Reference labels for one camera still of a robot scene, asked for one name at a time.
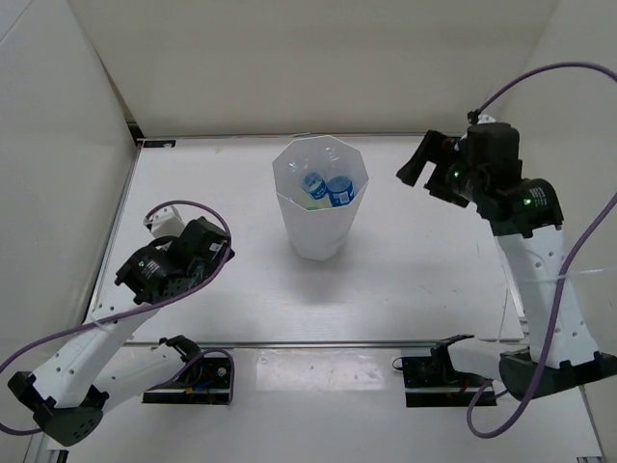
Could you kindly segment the clear unlabelled plastic bottle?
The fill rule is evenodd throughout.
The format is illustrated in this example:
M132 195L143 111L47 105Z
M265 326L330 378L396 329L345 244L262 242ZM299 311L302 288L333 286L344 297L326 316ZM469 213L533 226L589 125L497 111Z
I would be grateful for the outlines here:
M322 158L315 146L307 144L291 144L286 150L286 169L297 177L310 173L321 173Z

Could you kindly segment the green plastic soda bottle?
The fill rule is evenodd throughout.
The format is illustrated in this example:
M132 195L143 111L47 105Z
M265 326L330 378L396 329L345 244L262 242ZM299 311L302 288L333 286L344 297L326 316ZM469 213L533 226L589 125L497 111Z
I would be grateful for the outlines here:
M304 208L306 210L320 210L320 209L328 209L331 208L331 202L328 195L325 195L322 198L315 199L311 195L306 195Z

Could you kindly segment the small black label bottle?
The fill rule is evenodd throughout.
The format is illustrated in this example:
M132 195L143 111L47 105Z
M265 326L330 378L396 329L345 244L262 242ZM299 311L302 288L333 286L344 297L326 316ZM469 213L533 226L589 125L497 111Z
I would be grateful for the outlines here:
M329 169L339 169L343 163L343 157L339 144L328 143L323 149L324 163Z

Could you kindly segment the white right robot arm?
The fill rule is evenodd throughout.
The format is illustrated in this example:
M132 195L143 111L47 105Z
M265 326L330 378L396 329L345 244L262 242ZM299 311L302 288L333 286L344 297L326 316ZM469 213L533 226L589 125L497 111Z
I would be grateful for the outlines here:
M429 130L397 172L413 186L427 163L435 169L424 187L439 200L474 204L486 220L509 273L508 286L527 322L528 344L517 349L457 335L431 350L433 373L453 386L467 373L501 382L522 400L530 385L542 397L615 375L616 358L591 336L575 289L562 268L564 217L553 186L523 176L520 133L484 117L462 137Z

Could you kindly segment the blue label Aquarius bottle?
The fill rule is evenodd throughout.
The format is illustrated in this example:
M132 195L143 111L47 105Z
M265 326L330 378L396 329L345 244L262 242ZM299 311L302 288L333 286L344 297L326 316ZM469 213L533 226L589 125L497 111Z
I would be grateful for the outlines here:
M348 176L332 177L326 186L332 207L346 206L354 200L354 184Z

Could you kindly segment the blue label Pocari bottle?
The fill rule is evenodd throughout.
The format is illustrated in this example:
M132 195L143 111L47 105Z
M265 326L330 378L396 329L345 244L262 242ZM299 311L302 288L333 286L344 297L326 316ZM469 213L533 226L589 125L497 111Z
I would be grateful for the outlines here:
M324 178L316 172L309 172L301 180L302 189L315 201L321 201L328 196L328 188Z

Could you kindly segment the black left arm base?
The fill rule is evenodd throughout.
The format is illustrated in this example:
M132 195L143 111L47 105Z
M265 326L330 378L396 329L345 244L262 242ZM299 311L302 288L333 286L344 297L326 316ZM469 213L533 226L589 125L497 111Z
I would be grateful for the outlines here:
M142 394L150 405L231 405L234 396L235 363L225 349L205 349L199 360L176 380Z

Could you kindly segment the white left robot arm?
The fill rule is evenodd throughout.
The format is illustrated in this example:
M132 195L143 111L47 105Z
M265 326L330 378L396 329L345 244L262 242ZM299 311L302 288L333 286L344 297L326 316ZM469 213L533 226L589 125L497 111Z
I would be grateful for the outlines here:
M190 202L214 219L201 216L183 222L177 210L182 204L167 201L146 214L151 241L116 273L115 284L132 292L131 303L101 306L82 325L35 340L2 363L7 368L43 344L66 340L42 365L18 371L8 382L13 396L31 412L37 425L34 433L71 447L134 395L172 384L194 390L205 383L207 353L184 336L162 339L155 349L121 368L107 367L146 321L206 288L235 255L230 228L217 211Z

